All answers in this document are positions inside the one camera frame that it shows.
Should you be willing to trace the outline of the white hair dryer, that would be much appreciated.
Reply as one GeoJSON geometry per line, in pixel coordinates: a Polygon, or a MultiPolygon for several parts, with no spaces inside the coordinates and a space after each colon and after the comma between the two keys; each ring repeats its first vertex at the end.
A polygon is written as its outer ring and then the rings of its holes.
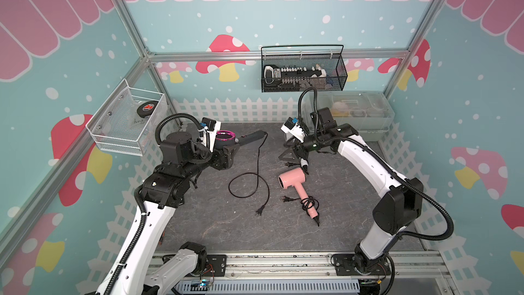
{"type": "Polygon", "coordinates": [[[301,159],[300,159],[300,167],[301,167],[301,169],[303,170],[303,172],[304,172],[306,175],[309,174],[309,173],[308,173],[308,166],[309,166],[308,161],[307,161],[306,159],[301,158],[301,159]]]}

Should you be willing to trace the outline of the black hair dryer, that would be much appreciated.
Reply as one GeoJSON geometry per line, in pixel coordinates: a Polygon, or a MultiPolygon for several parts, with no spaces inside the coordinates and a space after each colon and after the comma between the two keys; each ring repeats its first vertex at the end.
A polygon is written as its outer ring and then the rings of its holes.
{"type": "Polygon", "coordinates": [[[221,130],[215,136],[214,150],[223,150],[227,146],[245,146],[260,139],[265,139],[266,131],[255,131],[248,135],[237,136],[232,131],[221,130]]]}

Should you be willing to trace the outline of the pink hair dryer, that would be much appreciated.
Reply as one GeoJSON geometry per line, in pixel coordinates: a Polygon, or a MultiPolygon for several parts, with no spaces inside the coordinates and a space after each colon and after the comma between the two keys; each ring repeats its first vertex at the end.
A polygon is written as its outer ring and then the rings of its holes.
{"type": "Polygon", "coordinates": [[[319,222],[319,201],[313,196],[308,195],[303,184],[306,181],[306,175],[301,168],[292,169],[282,173],[278,177],[278,181],[282,189],[294,188],[298,197],[283,196],[283,202],[297,202],[299,201],[302,209],[313,221],[320,226],[319,222]]]}

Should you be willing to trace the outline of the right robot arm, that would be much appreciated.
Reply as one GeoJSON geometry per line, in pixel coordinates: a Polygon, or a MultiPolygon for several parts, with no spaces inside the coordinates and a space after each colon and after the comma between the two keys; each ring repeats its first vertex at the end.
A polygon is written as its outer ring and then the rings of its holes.
{"type": "Polygon", "coordinates": [[[370,275],[379,267],[393,267],[389,251],[404,237],[442,241],[454,232],[454,223],[446,209],[424,192],[423,183],[397,172],[372,150],[359,132],[349,124],[338,125],[328,108],[315,107],[311,113],[312,130],[304,125],[302,116],[289,117],[281,126],[292,144],[280,159],[296,165],[293,173],[306,174],[311,152],[323,148],[346,158],[370,182],[380,197],[373,209],[373,225],[350,257],[349,268],[359,275],[370,275]],[[408,227],[422,214],[422,204],[428,202],[443,217],[446,229],[437,235],[410,232],[408,227]]]}

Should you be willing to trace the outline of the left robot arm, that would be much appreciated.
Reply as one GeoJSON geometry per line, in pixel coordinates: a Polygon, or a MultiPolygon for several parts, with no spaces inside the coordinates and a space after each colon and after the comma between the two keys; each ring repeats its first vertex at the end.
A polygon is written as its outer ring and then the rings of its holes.
{"type": "Polygon", "coordinates": [[[135,218],[121,251],[96,294],[166,294],[187,275],[210,269],[206,247],[185,243],[168,262],[148,273],[165,228],[199,175],[211,167],[232,167],[242,141],[216,120],[198,121],[186,113],[163,119],[155,129],[162,162],[135,189],[135,218]]]}

